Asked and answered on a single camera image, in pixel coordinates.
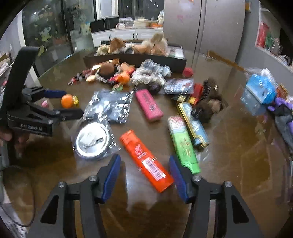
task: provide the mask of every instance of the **pink lighter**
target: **pink lighter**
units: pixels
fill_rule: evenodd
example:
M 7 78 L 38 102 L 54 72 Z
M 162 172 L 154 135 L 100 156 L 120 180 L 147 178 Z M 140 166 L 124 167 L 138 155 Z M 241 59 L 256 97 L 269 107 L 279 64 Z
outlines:
M 164 115 L 159 109 L 154 98 L 147 89 L 139 90 L 135 93 L 135 96 L 142 107 L 144 114 L 150 122 L 160 120 Z

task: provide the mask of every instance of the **pink object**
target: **pink object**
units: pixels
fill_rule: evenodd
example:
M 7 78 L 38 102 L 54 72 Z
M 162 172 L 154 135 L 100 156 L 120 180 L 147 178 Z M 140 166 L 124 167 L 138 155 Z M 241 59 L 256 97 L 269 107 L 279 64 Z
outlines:
M 262 48 L 265 47 L 265 39 L 267 37 L 268 30 L 269 30 L 269 27 L 266 24 L 264 24 L 262 21 L 259 26 L 259 32 L 258 32 L 258 38 L 256 41 L 256 46 L 260 46 Z
M 48 100 L 43 101 L 42 104 L 41 104 L 41 106 L 42 106 L 43 108 L 49 108 Z
M 150 122 L 157 121 L 162 118 L 164 115 L 163 112 L 159 109 L 154 98 L 147 89 L 137 91 L 135 96 Z
M 192 70 L 192 68 L 185 68 L 185 69 L 183 70 L 182 75 L 183 75 L 184 77 L 186 77 L 186 78 L 190 78 L 190 77 L 193 75 L 193 70 Z

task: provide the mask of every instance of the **purple glove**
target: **purple glove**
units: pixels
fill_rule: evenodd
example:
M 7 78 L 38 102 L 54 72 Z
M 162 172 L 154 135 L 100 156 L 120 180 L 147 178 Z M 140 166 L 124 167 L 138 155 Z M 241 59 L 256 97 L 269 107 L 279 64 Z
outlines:
M 276 109 L 276 107 L 280 106 L 281 104 L 285 104 L 290 110 L 292 110 L 292 107 L 293 107 L 293 105 L 291 103 L 286 102 L 285 99 L 278 98 L 278 97 L 275 98 L 275 104 L 276 104 L 276 106 L 268 106 L 268 110 L 273 112 Z M 288 126 L 290 128 L 291 134 L 293 135 L 293 121 L 289 122 Z

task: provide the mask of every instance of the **orange ball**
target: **orange ball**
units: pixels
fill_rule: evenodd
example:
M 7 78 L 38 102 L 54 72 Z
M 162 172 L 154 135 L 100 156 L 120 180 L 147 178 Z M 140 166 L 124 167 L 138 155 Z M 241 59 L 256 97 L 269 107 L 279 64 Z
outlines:
M 61 105 L 63 108 L 71 108 L 74 104 L 71 94 L 66 94 L 61 98 Z
M 127 84 L 129 80 L 130 80 L 130 76 L 126 72 L 119 74 L 117 77 L 117 81 L 121 83 L 122 85 Z

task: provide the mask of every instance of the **kitchen cabinet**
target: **kitchen cabinet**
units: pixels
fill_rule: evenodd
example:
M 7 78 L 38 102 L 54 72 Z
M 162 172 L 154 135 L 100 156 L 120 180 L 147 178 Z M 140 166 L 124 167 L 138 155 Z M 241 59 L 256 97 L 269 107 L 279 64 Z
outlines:
M 163 29 L 156 29 L 156 28 L 151 28 L 151 29 L 136 29 L 135 33 L 135 39 L 136 40 L 145 40 L 145 39 L 150 39 L 153 37 L 155 33 L 158 32 L 163 32 Z
M 101 44 L 101 41 L 103 40 L 111 40 L 111 31 L 101 31 L 92 33 L 93 37 L 93 46 L 98 47 Z
M 135 28 L 112 30 L 111 38 L 114 39 L 115 37 L 123 40 L 135 40 Z
M 150 39 L 157 32 L 163 32 L 163 29 L 156 28 L 127 28 L 100 31 L 92 33 L 93 45 L 98 47 L 101 41 L 112 40 L 115 37 L 123 40 L 145 40 Z

